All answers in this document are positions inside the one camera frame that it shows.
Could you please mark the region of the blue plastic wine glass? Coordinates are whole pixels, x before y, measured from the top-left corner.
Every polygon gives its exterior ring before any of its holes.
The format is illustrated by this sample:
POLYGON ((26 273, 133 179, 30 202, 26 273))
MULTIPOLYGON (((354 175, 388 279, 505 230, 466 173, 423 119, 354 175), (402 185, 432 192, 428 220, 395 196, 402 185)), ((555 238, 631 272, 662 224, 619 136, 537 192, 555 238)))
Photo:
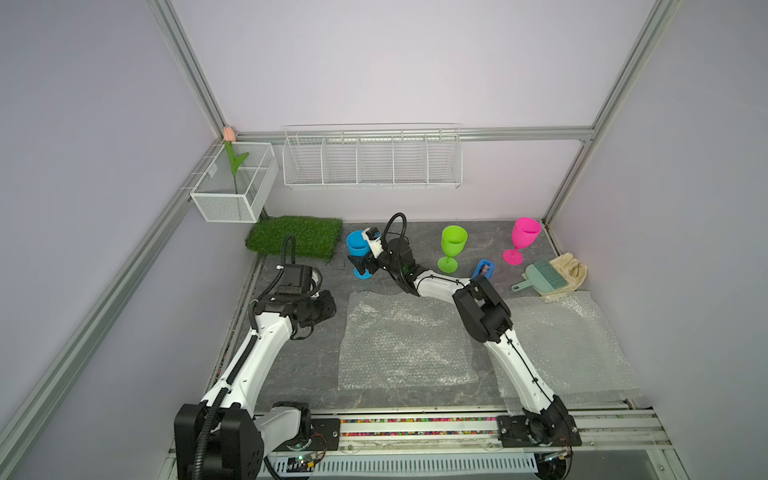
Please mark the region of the blue plastic wine glass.
MULTIPOLYGON (((370 253, 370 249, 366 240, 362 237, 362 230, 356 230, 351 232, 346 237, 346 245, 348 249, 348 255, 365 256, 370 253)), ((369 279, 371 276, 356 276, 358 279, 369 279)))

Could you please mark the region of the blue tape dispenser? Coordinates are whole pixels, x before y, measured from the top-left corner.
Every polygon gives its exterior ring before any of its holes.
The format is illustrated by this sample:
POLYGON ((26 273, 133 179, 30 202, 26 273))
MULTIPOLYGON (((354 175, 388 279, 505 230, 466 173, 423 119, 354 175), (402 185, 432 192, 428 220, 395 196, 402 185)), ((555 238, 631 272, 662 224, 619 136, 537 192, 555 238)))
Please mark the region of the blue tape dispenser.
POLYGON ((482 277, 484 277, 486 279, 491 279, 494 271, 495 271, 495 263, 494 262, 492 262, 490 260, 487 260, 487 259, 481 259, 478 262, 472 277, 475 278, 475 277, 478 277, 478 276, 482 276, 482 277))

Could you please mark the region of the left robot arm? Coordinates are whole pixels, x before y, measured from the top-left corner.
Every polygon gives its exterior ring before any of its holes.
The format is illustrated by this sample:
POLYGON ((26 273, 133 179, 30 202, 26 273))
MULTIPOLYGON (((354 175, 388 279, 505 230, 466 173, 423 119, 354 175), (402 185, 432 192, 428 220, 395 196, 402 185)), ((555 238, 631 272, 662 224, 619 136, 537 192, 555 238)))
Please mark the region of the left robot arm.
POLYGON ((307 447, 315 438, 303 402, 280 401, 258 415, 255 406, 283 346, 308 339, 337 311, 322 273, 296 261, 296 239, 282 244, 278 273, 252 300, 249 332, 232 361, 197 403, 181 406, 174 419, 180 479, 255 479, 279 473, 270 454, 281 446, 307 447))

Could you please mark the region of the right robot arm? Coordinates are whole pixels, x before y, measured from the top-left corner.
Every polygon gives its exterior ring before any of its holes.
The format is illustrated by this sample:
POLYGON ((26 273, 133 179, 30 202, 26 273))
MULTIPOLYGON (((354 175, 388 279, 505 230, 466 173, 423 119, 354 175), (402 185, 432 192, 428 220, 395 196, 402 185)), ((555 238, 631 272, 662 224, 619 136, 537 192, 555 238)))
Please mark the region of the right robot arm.
POLYGON ((369 227, 350 234, 349 260, 357 274, 383 270, 408 294, 454 305, 468 335, 485 345, 517 392, 523 413, 510 421, 524 429, 525 441, 549 444, 576 433, 575 420, 533 366, 514 329, 511 309, 490 280, 482 273, 471 278, 451 275, 456 270, 455 257, 468 240, 467 231, 458 225, 443 229, 444 256, 433 271, 414 259, 407 226, 406 216, 398 212, 382 231, 369 227))

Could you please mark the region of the green plastic wine glass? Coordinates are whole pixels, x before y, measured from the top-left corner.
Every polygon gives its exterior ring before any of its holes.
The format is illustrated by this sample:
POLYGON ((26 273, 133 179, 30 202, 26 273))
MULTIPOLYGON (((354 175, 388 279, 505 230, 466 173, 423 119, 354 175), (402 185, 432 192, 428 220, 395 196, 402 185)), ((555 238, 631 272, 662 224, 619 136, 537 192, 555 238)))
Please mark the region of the green plastic wine glass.
POLYGON ((438 262, 438 268, 444 273, 454 273, 458 269, 456 257, 464 250, 468 240, 467 231, 458 225, 450 225, 443 229, 441 248, 444 256, 438 262))

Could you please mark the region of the pink plastic wine glass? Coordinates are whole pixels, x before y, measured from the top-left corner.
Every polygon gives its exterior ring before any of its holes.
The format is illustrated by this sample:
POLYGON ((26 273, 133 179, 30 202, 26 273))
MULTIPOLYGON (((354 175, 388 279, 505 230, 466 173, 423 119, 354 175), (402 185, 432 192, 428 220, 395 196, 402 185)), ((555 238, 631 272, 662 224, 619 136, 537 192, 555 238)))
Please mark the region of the pink plastic wine glass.
POLYGON ((522 250, 530 247, 536 241, 541 229, 541 224, 535 219, 518 218, 510 235, 513 248, 503 252, 503 260, 509 265, 522 264, 524 261, 522 250))

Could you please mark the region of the bubble wrap sheet stack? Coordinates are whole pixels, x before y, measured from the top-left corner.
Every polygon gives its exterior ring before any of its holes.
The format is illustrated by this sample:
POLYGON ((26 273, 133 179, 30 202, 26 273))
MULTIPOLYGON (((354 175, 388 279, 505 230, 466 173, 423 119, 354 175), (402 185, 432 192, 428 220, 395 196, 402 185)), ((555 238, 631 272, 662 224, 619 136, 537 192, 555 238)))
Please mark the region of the bubble wrap sheet stack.
POLYGON ((509 295, 504 301, 533 367, 567 409, 644 403, 630 363, 590 292, 509 295))

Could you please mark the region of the green artificial grass mat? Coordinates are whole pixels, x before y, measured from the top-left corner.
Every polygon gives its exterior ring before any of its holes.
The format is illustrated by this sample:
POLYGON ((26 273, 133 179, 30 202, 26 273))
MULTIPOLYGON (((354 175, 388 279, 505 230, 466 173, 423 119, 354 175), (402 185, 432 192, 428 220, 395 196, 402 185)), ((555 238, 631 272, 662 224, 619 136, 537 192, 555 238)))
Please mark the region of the green artificial grass mat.
POLYGON ((298 257, 330 260, 342 236, 342 229, 343 220, 338 218, 269 217, 251 228, 245 246, 262 255, 279 255, 284 240, 293 236, 298 257))

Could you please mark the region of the white mesh basket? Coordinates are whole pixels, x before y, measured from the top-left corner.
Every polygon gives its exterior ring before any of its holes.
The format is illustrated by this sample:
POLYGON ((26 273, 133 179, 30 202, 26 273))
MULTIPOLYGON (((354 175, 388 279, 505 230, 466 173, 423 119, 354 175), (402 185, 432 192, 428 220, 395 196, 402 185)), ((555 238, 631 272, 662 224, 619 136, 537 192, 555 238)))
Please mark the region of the white mesh basket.
POLYGON ((270 143, 224 141, 190 197, 206 222, 254 224, 278 172, 270 143))

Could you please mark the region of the green dustpan brush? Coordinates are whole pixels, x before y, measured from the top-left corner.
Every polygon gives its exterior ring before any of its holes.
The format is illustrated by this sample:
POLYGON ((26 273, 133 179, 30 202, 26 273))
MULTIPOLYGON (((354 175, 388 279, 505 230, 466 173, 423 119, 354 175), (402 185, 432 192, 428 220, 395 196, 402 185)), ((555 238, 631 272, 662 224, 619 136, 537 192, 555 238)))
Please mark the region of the green dustpan brush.
POLYGON ((528 265, 524 274, 525 279, 511 287, 513 292, 534 288, 540 294, 550 294, 568 286, 565 277, 548 261, 528 265))

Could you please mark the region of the artificial pink tulip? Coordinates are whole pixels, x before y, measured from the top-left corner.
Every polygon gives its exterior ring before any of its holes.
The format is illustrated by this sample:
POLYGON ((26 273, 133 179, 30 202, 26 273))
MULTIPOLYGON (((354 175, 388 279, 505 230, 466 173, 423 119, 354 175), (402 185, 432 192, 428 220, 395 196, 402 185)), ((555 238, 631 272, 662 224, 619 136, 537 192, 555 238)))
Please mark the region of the artificial pink tulip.
POLYGON ((245 152, 242 154, 237 154, 235 152, 233 143, 237 140, 237 135, 235 130, 232 127, 225 126, 222 130, 222 137, 224 141, 224 147, 229 158, 230 171, 232 175, 234 190, 236 194, 239 194, 237 175, 240 167, 248 158, 249 153, 245 152))

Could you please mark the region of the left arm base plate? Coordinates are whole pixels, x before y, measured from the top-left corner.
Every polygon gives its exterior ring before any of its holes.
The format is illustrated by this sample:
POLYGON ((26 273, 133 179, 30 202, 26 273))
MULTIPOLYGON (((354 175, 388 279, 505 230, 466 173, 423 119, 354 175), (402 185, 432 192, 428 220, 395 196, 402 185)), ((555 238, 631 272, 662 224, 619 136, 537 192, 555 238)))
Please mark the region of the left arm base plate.
POLYGON ((312 418, 310 427, 301 427, 297 438, 283 442, 275 452, 338 451, 340 440, 340 419, 312 418))

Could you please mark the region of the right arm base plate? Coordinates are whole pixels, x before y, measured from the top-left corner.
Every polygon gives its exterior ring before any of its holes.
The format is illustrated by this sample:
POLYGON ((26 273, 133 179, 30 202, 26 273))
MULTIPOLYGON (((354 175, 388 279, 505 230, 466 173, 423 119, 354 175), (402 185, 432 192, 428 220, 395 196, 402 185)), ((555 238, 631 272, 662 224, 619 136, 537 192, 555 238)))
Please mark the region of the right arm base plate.
POLYGON ((560 415, 524 414, 496 417, 498 439, 505 448, 523 447, 577 447, 582 445, 581 435, 574 418, 560 415))

